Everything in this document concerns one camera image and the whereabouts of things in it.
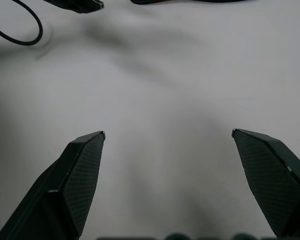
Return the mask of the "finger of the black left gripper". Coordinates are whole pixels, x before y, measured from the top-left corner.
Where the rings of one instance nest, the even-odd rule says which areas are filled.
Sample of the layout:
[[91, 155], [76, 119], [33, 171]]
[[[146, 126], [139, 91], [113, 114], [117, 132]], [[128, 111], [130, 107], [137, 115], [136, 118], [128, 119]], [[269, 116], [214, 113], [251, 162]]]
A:
[[93, 13], [104, 8], [101, 0], [46, 0], [46, 2], [76, 13]]

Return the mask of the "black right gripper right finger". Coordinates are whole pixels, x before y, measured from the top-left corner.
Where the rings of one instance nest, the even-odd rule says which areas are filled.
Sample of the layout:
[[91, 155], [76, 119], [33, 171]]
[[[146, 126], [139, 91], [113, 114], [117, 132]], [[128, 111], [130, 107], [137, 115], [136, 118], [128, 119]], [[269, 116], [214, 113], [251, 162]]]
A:
[[280, 140], [235, 128], [249, 188], [277, 238], [300, 238], [300, 159]]

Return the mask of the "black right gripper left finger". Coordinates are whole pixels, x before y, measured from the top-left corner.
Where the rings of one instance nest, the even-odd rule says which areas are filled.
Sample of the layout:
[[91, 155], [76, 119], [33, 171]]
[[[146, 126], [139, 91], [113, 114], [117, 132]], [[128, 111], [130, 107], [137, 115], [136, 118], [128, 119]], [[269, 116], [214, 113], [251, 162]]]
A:
[[79, 240], [95, 195], [106, 135], [68, 143], [0, 230], [0, 240]]

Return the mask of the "red black mesh bag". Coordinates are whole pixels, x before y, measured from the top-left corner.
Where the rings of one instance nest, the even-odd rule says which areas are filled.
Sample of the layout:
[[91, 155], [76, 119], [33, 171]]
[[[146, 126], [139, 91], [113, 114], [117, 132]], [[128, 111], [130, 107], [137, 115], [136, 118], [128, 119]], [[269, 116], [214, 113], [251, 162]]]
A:
[[200, 3], [212, 3], [212, 4], [227, 4], [227, 3], [243, 2], [246, 0], [130, 0], [130, 1], [136, 5], [152, 5], [152, 4], [161, 4], [164, 2], [200, 2]]

